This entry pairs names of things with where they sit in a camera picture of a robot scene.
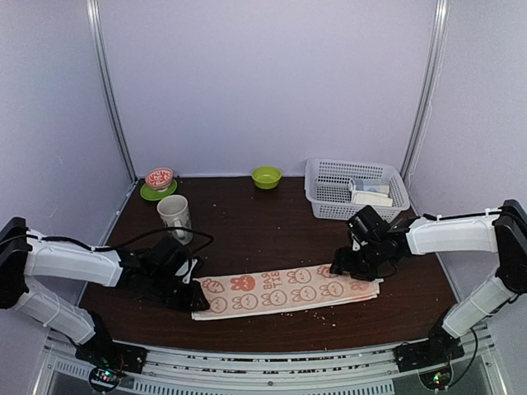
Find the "orange patterned towel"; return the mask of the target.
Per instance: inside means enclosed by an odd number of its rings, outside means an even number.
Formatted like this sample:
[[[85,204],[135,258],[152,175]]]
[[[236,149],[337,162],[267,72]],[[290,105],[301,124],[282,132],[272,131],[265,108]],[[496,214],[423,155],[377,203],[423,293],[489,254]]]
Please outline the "orange patterned towel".
[[[192,313],[195,321],[213,321],[368,301],[380,293],[380,280],[360,281],[330,272],[328,264],[198,280],[210,304]]]

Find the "white towel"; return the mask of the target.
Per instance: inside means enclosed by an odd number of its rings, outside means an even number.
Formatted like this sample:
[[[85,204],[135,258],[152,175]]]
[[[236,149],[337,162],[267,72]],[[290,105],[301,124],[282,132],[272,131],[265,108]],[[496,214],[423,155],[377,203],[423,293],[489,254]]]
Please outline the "white towel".
[[[370,205],[380,207],[393,206],[393,199],[383,193],[352,191],[351,197],[351,202],[356,205]]]

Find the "white plastic basket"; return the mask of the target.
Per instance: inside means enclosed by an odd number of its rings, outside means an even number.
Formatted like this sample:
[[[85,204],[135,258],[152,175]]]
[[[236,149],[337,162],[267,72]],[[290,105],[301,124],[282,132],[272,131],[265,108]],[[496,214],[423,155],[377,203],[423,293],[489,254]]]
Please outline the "white plastic basket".
[[[383,219],[392,221],[410,208],[399,172],[378,163],[309,159],[305,196],[318,219],[344,221],[370,205]]]

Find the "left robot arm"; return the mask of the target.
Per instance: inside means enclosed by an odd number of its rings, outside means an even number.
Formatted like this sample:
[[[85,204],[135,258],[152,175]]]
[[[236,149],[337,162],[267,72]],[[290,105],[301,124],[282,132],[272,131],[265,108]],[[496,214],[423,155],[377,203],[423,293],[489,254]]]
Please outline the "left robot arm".
[[[21,311],[46,328],[61,332],[76,356],[117,374],[139,373],[146,351],[114,341],[102,317],[81,309],[38,282],[60,277],[109,288],[144,287],[166,308],[182,312],[209,309],[195,273],[203,265],[183,242],[194,230],[179,221],[162,229],[154,246],[132,251],[136,236],[116,246],[91,246],[65,236],[42,235],[12,218],[1,231],[1,307]]]

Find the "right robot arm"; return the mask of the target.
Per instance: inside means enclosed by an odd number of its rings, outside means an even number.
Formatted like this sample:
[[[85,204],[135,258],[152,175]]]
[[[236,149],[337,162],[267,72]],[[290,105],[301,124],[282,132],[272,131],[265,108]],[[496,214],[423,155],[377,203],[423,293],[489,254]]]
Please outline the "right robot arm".
[[[526,212],[516,200],[460,216],[423,215],[391,223],[366,206],[347,221],[348,246],[337,249],[330,272],[361,281],[379,279],[384,263],[429,253],[495,253],[497,270],[469,297],[445,311],[423,342],[397,346],[401,372],[463,356],[459,339],[474,325],[526,292]]]

